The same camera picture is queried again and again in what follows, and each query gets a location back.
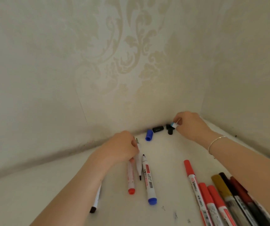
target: hand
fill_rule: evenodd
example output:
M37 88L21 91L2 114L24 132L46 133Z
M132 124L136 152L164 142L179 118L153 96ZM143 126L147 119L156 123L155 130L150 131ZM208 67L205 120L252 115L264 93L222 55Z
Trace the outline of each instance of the hand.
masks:
M195 142L205 133L212 132L208 125L200 118L199 114L189 111L178 113L174 122L178 122L176 130L184 137Z
M136 140L128 131L116 133L98 150L105 154L113 164L131 160L139 153Z

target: barcode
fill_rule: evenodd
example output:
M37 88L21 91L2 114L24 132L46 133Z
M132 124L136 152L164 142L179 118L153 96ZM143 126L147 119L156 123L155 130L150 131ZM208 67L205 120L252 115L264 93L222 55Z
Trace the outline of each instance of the barcode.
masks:
M202 211L202 214L203 214L203 216L204 216L204 218L205 218L205 223L207 224L207 226L211 226L211 223L210 223L210 220L209 220L207 211L203 210L203 211Z

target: forearm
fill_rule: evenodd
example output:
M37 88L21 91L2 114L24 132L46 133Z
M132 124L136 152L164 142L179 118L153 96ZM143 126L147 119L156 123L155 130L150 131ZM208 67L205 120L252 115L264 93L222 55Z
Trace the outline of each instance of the forearm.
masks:
M82 226L111 166L102 151L96 150L31 226Z
M207 131L196 142L208 149L220 136ZM210 152L270 212L270 159L228 138L215 141Z

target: red marker cap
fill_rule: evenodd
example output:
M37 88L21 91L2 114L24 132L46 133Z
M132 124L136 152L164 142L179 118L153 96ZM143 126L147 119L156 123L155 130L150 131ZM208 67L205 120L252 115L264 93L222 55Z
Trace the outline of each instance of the red marker cap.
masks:
M209 204L209 203L214 203L213 202L213 199L207 189L207 186L204 182L200 182L199 183L199 188L201 190L201 193L202 193L202 196L203 196L203 199L205 201L206 204Z
M185 166L185 169L186 169L187 176L195 174L193 172L193 169L191 167L191 164L190 164L189 160L184 160L184 166Z
M245 189L242 185L234 178L230 178L231 184L238 191L239 196L243 199L243 201L248 204L249 202L253 202L252 198L246 193Z
M208 186L208 191L210 195L212 196L214 204L217 209L219 207L226 206L225 202L223 201L223 199L221 198L221 196L219 195L219 193L217 192L214 186Z
M135 189L134 188L131 188L131 189L129 189L129 194L134 194L135 193Z

